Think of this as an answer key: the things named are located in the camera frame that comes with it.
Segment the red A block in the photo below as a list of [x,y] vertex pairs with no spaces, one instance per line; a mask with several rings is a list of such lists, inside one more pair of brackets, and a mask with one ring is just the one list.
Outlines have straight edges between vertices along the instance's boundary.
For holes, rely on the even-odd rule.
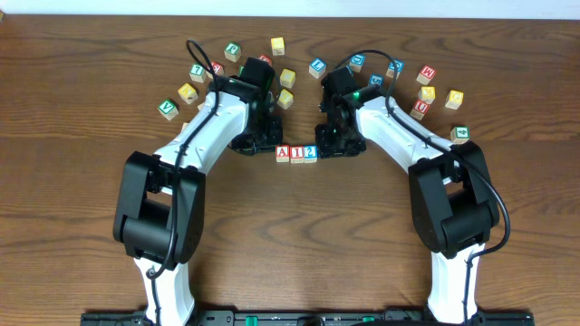
[[288,145],[279,145],[275,147],[275,160],[277,163],[290,161],[290,147]]

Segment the red I block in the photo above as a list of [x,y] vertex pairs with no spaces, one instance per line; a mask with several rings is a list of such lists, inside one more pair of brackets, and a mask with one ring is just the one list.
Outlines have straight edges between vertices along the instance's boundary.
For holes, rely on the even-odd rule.
[[289,152],[290,162],[293,164],[305,162],[305,149],[303,146],[291,146]]

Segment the blue 2 block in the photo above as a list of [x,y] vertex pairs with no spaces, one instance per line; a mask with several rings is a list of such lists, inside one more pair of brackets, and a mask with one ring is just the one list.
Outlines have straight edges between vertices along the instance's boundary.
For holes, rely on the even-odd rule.
[[316,145],[304,146],[304,162],[315,163],[318,160],[318,149]]

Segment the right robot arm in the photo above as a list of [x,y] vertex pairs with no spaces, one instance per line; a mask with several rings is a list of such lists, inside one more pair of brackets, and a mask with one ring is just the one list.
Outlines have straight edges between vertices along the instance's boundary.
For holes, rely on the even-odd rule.
[[346,67],[321,85],[327,121],[315,128],[320,158],[355,157],[372,141],[407,173],[412,223],[431,252],[430,314],[444,323],[471,321],[479,256],[499,221],[481,148],[429,132],[384,88],[359,87]]

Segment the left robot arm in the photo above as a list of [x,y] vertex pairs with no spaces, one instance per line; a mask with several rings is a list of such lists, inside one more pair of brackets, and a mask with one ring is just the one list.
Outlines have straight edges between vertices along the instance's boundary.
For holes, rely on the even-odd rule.
[[273,67],[246,60],[238,76],[218,76],[203,107],[166,146],[125,162],[112,234],[140,269],[150,325],[184,325],[194,311],[188,262],[203,232],[206,178],[225,149],[253,156],[281,145]]

